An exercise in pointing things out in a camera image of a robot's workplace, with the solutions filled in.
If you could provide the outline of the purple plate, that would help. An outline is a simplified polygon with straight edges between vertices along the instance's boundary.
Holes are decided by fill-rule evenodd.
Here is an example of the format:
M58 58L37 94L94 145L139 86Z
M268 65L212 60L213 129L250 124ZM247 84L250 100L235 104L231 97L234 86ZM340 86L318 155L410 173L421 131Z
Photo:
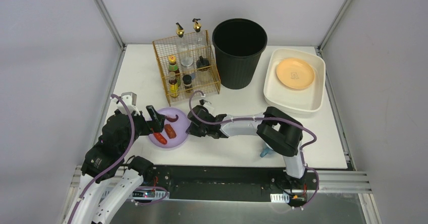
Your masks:
M175 115L179 116L179 119L173 123L165 120L165 124L171 124L172 125L172 127L174 128L174 130L177 134L177 137L174 139L169 139L167 134L165 133L165 130L163 130L161 132L161 134L168 141L168 143L166 145L162 145L159 142L157 142L156 139L154 138L153 134L150 134L148 136L148 139L155 146L160 147L160 148L164 148L164 149L176 148L176 147L180 146L181 144L183 144L189 136L189 134L186 133L186 130L190 125L190 120L187 118L187 115L184 112L182 112L181 110L174 108L174 107L164 107L164 108L158 110L157 112L164 115L164 116L173 116L173 117Z

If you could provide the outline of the small yellow label bottle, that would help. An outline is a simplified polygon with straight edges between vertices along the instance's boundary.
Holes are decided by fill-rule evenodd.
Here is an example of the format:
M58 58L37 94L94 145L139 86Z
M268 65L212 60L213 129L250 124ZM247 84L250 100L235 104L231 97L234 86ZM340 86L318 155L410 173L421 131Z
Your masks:
M178 77L175 72L169 72L168 83L170 88L170 96L177 98L179 96Z

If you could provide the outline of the small black spice jar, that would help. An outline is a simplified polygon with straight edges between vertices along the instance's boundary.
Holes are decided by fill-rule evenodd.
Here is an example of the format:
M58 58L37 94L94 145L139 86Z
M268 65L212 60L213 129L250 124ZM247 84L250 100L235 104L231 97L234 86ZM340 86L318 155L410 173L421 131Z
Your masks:
M190 75L184 75L182 78L182 82L184 84L185 93L191 94L192 93L192 77Z

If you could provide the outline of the black lid spice jar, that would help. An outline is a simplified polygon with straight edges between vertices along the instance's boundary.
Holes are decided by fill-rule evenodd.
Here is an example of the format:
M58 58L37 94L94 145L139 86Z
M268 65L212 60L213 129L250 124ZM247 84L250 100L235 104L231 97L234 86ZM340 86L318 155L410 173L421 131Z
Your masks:
M203 56L199 56L197 62L197 78L200 81L201 84L208 83L212 76L211 76L211 65L207 58L204 58Z

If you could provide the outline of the gold wire basket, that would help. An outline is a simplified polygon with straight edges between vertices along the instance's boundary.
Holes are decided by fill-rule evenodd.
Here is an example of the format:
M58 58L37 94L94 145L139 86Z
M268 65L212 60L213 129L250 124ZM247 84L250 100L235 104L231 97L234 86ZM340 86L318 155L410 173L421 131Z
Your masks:
M188 99L194 90L220 93L221 80L208 31L154 40L152 46L168 105Z

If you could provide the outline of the blue mug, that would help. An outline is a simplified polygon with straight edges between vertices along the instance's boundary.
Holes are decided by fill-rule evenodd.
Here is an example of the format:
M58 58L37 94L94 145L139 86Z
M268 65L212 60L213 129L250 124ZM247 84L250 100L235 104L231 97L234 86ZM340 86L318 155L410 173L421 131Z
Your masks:
M265 156L267 156L268 154L271 154L273 152L273 150L270 148L270 147L268 147L268 146L266 146L263 150L262 150L262 152L260 153L260 157L261 158L263 158L263 157L265 157Z

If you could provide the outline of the clear oil dispenser bottle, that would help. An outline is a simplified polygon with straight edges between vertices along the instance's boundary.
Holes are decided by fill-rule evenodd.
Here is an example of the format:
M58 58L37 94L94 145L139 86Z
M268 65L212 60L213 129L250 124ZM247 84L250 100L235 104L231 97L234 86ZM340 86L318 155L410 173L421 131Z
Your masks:
M184 28L178 22L176 26L176 35L178 37L176 40L177 52L182 60L187 60L189 58L188 43L184 37Z

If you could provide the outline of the orange plate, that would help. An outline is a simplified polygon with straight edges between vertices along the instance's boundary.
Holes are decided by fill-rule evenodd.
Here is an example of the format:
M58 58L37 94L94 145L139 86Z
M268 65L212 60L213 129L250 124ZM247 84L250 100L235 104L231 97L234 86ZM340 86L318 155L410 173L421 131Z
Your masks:
M304 60L287 58L276 66L276 75L279 81L286 87L303 90L308 88L315 80L312 67Z

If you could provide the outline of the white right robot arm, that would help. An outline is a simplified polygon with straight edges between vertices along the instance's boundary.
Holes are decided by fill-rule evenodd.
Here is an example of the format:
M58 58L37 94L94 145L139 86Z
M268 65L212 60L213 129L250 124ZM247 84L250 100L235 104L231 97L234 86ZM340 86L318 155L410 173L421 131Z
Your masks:
M306 173L300 153L303 132L306 128L281 110L269 106L260 114L213 116L208 109L197 105L187 115L190 126L187 133L196 137L210 136L214 139L234 136L258 136L267 149L280 154L286 165L286 175L302 179Z

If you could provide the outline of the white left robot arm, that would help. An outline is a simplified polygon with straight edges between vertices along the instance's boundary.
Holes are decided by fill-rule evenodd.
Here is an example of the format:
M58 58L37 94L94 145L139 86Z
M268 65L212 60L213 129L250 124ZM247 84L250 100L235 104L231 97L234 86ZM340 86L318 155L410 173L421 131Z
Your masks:
M153 106L146 107L151 119L142 113L118 109L102 128L97 143L86 153L81 167L78 193L74 198L65 223L110 223L114 215L144 181L153 181L153 163L135 156L127 165L120 181L107 197L103 194L119 167L124 163L128 148L139 136L161 133L166 117Z

